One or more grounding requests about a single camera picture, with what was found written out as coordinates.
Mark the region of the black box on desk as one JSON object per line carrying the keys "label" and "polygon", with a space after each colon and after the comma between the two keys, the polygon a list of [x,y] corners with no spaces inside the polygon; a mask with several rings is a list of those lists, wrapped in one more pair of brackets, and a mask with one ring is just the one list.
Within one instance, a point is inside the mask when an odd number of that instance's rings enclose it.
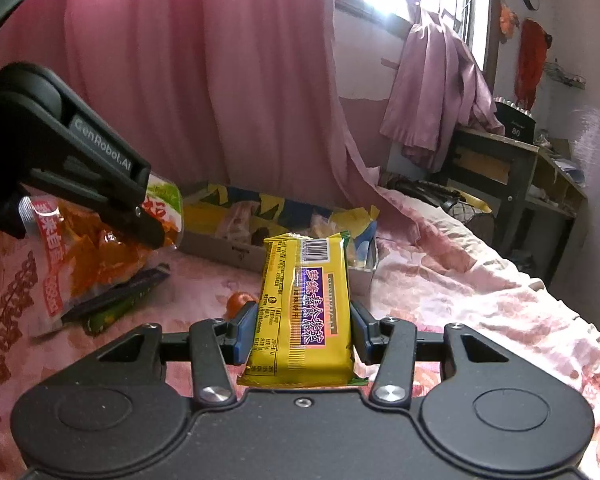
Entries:
{"label": "black box on desk", "polygon": [[495,116],[505,128],[509,139],[533,144],[536,121],[528,110],[500,96],[494,99]]}

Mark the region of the dark wooden desk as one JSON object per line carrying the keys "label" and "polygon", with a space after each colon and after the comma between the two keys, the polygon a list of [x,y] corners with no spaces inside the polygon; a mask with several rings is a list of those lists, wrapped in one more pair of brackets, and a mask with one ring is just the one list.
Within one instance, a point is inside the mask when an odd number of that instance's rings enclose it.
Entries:
{"label": "dark wooden desk", "polygon": [[502,257],[531,256],[533,274],[545,285],[566,272],[588,198],[547,150],[457,128],[439,180],[458,183],[494,208],[492,247]]}

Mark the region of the small orange fruit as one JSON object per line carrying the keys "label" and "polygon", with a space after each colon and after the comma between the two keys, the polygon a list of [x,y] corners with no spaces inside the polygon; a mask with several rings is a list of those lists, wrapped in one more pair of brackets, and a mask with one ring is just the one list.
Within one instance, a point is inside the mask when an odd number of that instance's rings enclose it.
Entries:
{"label": "small orange fruit", "polygon": [[234,318],[236,315],[238,315],[239,311],[242,310],[242,307],[245,304],[256,301],[257,299],[250,295],[249,292],[234,292],[234,294],[231,294],[228,297],[225,304],[224,318],[227,320]]}

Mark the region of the yellow wafer bar pack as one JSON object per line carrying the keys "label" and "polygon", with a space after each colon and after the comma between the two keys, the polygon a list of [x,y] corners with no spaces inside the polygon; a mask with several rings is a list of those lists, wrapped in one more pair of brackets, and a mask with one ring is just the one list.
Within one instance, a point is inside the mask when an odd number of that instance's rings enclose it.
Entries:
{"label": "yellow wafer bar pack", "polygon": [[348,232],[285,233],[264,241],[254,338],[239,385],[250,388],[365,386],[355,374]]}

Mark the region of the pink draped curtain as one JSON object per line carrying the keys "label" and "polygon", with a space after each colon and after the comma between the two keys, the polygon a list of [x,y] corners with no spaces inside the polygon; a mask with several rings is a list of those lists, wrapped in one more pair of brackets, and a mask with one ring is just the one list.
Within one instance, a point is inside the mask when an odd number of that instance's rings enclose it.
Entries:
{"label": "pink draped curtain", "polygon": [[161,174],[326,207],[379,193],[336,85],[334,0],[26,0],[0,66],[62,78]]}

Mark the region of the red hanging decoration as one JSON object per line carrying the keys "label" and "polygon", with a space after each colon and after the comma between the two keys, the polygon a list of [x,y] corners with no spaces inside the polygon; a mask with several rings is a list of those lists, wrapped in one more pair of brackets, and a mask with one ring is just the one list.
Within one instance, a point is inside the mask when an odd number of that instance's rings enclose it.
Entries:
{"label": "red hanging decoration", "polygon": [[535,102],[536,88],[543,75],[547,51],[552,44],[553,36],[539,23],[524,20],[515,80],[516,104],[524,110],[531,110]]}

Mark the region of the cardboard tray with colourful lining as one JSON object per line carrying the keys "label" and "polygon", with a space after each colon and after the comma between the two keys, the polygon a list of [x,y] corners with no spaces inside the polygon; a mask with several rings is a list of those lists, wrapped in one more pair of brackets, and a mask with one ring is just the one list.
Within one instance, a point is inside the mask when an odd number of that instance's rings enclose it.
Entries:
{"label": "cardboard tray with colourful lining", "polygon": [[376,244],[378,211],[329,209],[289,198],[202,182],[183,198],[181,251],[252,272],[263,270],[264,241],[296,233],[326,237],[350,234],[347,258],[351,292],[365,296],[379,262]]}

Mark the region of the floral pink bedsheet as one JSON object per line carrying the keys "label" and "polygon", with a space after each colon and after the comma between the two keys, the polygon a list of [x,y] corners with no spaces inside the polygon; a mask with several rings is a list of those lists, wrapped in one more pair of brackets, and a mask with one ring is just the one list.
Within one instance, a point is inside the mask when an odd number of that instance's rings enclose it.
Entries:
{"label": "floral pink bedsheet", "polygon": [[[434,253],[395,232],[380,233],[366,307],[378,318],[403,318],[430,332],[449,323],[468,325],[579,390],[595,417],[581,467],[600,479],[600,330],[460,222],[419,200],[398,193],[391,199],[409,216],[424,219]],[[23,472],[9,415],[27,388],[137,325],[158,323],[168,332],[184,332],[202,318],[223,315],[235,292],[260,289],[258,274],[232,266],[184,252],[169,252],[166,261],[170,278],[105,333],[90,337],[73,326],[33,342],[28,325],[36,317],[40,284],[31,248],[0,232],[0,479]]]}

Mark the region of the knotted lilac window curtain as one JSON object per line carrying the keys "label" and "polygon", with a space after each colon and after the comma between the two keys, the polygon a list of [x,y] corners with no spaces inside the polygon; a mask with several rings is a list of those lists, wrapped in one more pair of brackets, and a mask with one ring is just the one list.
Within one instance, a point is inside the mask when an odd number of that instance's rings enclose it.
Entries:
{"label": "knotted lilac window curtain", "polygon": [[500,136],[505,128],[468,45],[422,0],[405,1],[419,17],[404,41],[380,134],[417,167],[437,172],[456,128]]}

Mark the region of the orange chips clear bag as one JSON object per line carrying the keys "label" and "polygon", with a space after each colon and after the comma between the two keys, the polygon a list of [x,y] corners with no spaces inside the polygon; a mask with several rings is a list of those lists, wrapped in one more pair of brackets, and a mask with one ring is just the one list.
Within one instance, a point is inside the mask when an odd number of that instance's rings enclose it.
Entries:
{"label": "orange chips clear bag", "polygon": [[73,307],[128,282],[140,271],[166,263],[183,237],[182,194],[176,185],[151,174],[143,210],[164,229],[164,244],[151,249],[122,234],[99,215],[51,195],[25,197],[18,212],[33,250],[40,291],[28,334],[58,332]]}

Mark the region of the black quilted bag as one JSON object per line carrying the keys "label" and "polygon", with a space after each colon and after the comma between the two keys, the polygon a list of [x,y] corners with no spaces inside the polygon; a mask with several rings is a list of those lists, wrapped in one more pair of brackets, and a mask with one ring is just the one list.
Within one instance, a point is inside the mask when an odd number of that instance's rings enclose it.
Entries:
{"label": "black quilted bag", "polygon": [[391,176],[388,177],[384,187],[417,198],[430,206],[441,208],[449,216],[463,223],[468,223],[480,214],[493,214],[492,209],[482,200],[434,182],[412,181],[402,176]]}

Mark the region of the green snack stick packet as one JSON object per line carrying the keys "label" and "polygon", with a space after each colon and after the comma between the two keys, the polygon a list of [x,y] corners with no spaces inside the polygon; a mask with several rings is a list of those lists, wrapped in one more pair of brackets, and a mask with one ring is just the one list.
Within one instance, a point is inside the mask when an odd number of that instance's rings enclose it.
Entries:
{"label": "green snack stick packet", "polygon": [[132,292],[122,299],[114,300],[107,307],[87,315],[83,319],[82,328],[87,336],[95,337],[120,320],[123,315],[126,315],[129,310],[132,310],[135,305],[151,292],[151,287],[145,287],[139,292]]}

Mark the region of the dark blue packet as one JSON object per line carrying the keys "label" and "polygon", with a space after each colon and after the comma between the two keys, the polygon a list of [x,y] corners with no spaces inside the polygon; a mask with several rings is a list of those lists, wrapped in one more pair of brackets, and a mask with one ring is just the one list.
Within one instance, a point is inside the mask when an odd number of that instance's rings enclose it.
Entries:
{"label": "dark blue packet", "polygon": [[73,307],[60,318],[61,322],[67,324],[81,321],[91,315],[104,312],[116,304],[121,304],[124,300],[140,298],[170,275],[171,269],[167,263],[160,263],[155,268],[140,271],[128,282],[116,285],[103,294]]}

